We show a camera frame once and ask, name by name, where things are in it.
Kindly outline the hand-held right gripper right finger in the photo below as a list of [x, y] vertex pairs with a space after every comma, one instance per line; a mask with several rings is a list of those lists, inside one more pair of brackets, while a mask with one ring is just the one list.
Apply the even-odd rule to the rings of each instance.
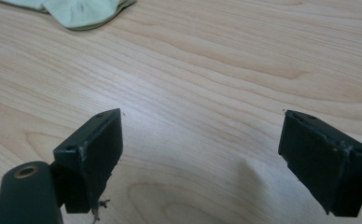
[[358, 216], [362, 207], [362, 143], [321, 119], [288, 110], [278, 153], [328, 214]]

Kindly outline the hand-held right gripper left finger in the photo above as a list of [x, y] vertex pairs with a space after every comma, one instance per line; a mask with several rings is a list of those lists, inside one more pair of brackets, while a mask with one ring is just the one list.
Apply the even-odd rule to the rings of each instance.
[[123, 151], [121, 111], [90, 118], [53, 150], [58, 204], [71, 214], [99, 207], [99, 199]]

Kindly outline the beige sock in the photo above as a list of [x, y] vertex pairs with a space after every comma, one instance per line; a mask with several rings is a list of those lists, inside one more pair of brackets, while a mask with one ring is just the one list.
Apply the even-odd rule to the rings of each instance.
[[85, 31], [113, 20], [119, 12], [137, 0], [0, 0], [50, 14], [63, 27]]

